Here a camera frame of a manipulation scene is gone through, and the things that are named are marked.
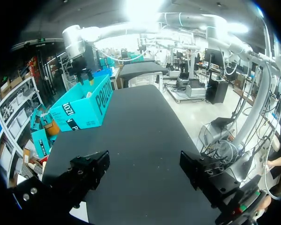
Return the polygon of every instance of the workbench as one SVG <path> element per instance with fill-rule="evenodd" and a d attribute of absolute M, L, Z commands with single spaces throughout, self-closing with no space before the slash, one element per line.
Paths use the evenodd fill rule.
<path fill-rule="evenodd" d="M 157 65 L 153 62 L 143 62 L 143 63 L 134 63 L 124 65 L 122 71 L 120 72 L 120 78 L 124 80 L 124 88 L 128 88 L 128 81 L 132 78 L 143 74 L 154 74 L 160 73 L 159 76 L 159 90 L 163 91 L 163 76 L 166 75 L 169 71 L 168 69 Z"/>
<path fill-rule="evenodd" d="M 111 80 L 111 84 L 113 85 L 114 87 L 114 90 L 117 90 L 118 89 L 118 84 L 117 84 L 117 79 L 118 79 L 118 75 L 120 74 L 120 71 L 121 71 L 121 68 L 119 67 L 116 67 L 114 69 L 114 71 L 112 72 L 112 76 L 110 76 L 110 80 Z"/>
<path fill-rule="evenodd" d="M 85 196 L 90 223 L 210 225 L 220 215 L 180 168 L 181 150 L 199 152 L 155 86 L 116 90 L 102 126 L 60 132 L 43 182 L 67 171 L 74 157 L 105 150 L 110 167 Z"/>

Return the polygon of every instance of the computer screen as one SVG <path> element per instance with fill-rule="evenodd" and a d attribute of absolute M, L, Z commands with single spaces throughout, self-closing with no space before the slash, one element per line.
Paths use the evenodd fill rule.
<path fill-rule="evenodd" d="M 200 82 L 199 82 L 198 79 L 191 79 L 191 80 L 190 80 L 190 83 L 191 83 L 191 87 L 192 87 L 192 88 L 200 87 Z"/>
<path fill-rule="evenodd" d="M 238 70 L 239 72 L 242 72 L 242 71 L 243 71 L 243 67 L 242 67 L 242 66 L 240 66 L 240 65 L 237 65 L 236 70 Z"/>
<path fill-rule="evenodd" d="M 181 59 L 183 54 L 181 52 L 177 52 L 177 59 Z"/>
<path fill-rule="evenodd" d="M 258 65 L 255 62 L 252 62 L 252 71 L 253 72 L 255 72 L 257 66 Z"/>
<path fill-rule="evenodd" d="M 206 48 L 205 49 L 205 59 L 204 61 L 209 62 L 211 56 L 211 63 L 216 64 L 220 67 L 223 67 L 223 57 L 220 51 L 215 49 Z"/>
<path fill-rule="evenodd" d="M 243 69 L 243 73 L 244 73 L 244 74 L 247 74 L 247 73 L 248 73 L 248 67 L 243 66 L 243 68 L 244 68 L 244 69 Z"/>

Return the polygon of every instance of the ceiling light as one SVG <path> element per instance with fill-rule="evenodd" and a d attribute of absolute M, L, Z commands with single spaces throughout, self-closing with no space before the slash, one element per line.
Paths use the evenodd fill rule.
<path fill-rule="evenodd" d="M 131 22 L 154 22 L 164 0 L 126 0 L 126 14 Z"/>
<path fill-rule="evenodd" d="M 263 12 L 261 11 L 261 9 L 259 7 L 257 7 L 258 13 L 259 15 L 263 18 Z"/>
<path fill-rule="evenodd" d="M 231 33 L 247 33 L 249 29 L 242 23 L 228 23 L 228 32 Z"/>

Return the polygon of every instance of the floor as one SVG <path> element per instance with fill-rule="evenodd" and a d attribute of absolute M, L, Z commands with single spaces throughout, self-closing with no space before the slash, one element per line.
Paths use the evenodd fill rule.
<path fill-rule="evenodd" d="M 201 80 L 206 80 L 204 76 L 200 76 Z M 164 81 L 164 83 L 175 83 L 173 81 Z M 193 142 L 198 148 L 198 151 L 202 148 L 202 143 L 198 139 L 200 129 L 204 124 L 208 124 L 211 121 L 215 120 L 218 117 L 225 117 L 230 118 L 232 115 L 232 112 L 235 110 L 236 105 L 239 100 L 239 96 L 233 91 L 232 85 L 228 86 L 228 90 L 226 93 L 226 97 L 223 103 L 217 103 L 217 104 L 209 104 L 205 101 L 181 101 L 179 104 L 176 103 L 176 101 L 173 99 L 173 97 L 169 94 L 169 92 L 164 89 L 163 90 L 163 96 L 177 115 L 177 117 L 180 119 L 181 123 L 184 125 L 186 131 L 188 132 L 189 136 L 192 138 Z M 246 103 L 245 108 L 251 107 L 248 103 Z M 237 120 L 237 127 L 234 126 L 234 131 L 232 132 L 233 136 L 236 136 L 237 131 L 241 129 L 243 124 L 245 123 L 247 116 L 244 114 L 241 114 Z M 260 128 L 260 137 L 263 136 L 263 134 L 267 131 L 267 134 L 269 133 L 270 129 L 268 128 L 268 124 L 265 124 Z M 251 141 L 246 146 L 246 151 L 249 151 L 248 156 L 251 156 L 251 150 L 254 146 L 256 146 L 258 142 L 258 138 L 255 135 Z M 249 180 L 251 180 L 255 175 L 262 174 L 264 168 L 263 159 L 264 159 L 265 152 L 260 151 L 258 154 L 255 155 L 254 161 L 251 165 L 251 168 L 249 170 L 248 177 L 242 182 L 242 185 L 247 183 Z M 273 179 L 270 173 L 266 174 L 266 180 L 267 185 L 269 188 L 274 186 L 277 183 L 278 178 Z M 262 190 L 265 190 L 265 183 L 264 183 L 264 177 L 261 178 L 259 182 L 259 188 Z"/>

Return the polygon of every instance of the metal shelving unit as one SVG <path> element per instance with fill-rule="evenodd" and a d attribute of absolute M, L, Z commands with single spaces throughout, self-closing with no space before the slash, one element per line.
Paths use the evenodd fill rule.
<path fill-rule="evenodd" d="M 2 139 L 2 136 L 5 135 L 5 137 L 7 138 L 8 142 L 11 144 L 11 160 L 10 160 L 10 163 L 9 163 L 9 167 L 8 167 L 8 171 L 7 171 L 7 183 L 9 182 L 9 179 L 13 177 L 14 175 L 14 171 L 15 171 L 15 167 L 14 164 L 13 164 L 13 160 L 14 160 L 14 157 L 15 155 L 17 155 L 18 157 L 22 157 L 23 155 L 23 150 L 21 149 L 21 147 L 19 146 L 18 144 L 18 140 L 22 134 L 22 132 L 24 131 L 24 129 L 26 128 L 26 126 L 29 124 L 30 122 L 30 116 L 26 119 L 26 121 L 24 122 L 23 126 L 21 126 L 21 129 L 19 131 L 19 133 L 17 134 L 17 136 L 14 138 L 10 131 L 9 131 L 9 127 L 8 127 L 8 124 L 12 121 L 12 119 L 15 119 L 16 116 L 18 115 L 18 113 L 20 112 L 20 109 L 23 108 L 24 104 L 32 99 L 33 95 L 37 95 L 37 98 L 39 100 L 39 102 L 42 104 L 43 101 L 39 95 L 39 91 L 37 89 L 37 85 L 35 83 L 35 80 L 33 77 L 29 77 L 27 79 L 25 79 L 24 81 L 22 81 L 20 84 L 18 84 L 14 89 L 12 89 L 1 101 L 0 101 L 0 107 L 3 106 L 8 99 L 10 99 L 11 97 L 13 97 L 17 92 L 18 90 L 23 86 L 25 85 L 27 82 L 32 82 L 33 84 L 33 91 L 18 105 L 18 107 L 16 109 L 14 109 L 14 112 L 10 115 L 10 117 L 8 118 L 8 120 L 6 122 L 4 122 L 3 120 L 3 117 L 1 115 L 1 112 L 0 112 L 0 126 L 2 127 L 2 130 L 0 132 L 0 142 L 1 142 L 1 139 Z"/>
<path fill-rule="evenodd" d="M 68 58 L 67 54 L 63 54 L 59 57 L 61 69 L 62 69 L 62 81 L 64 82 L 64 86 L 66 91 L 70 90 L 76 84 L 75 76 L 70 76 L 67 69 L 72 68 L 72 63 Z"/>

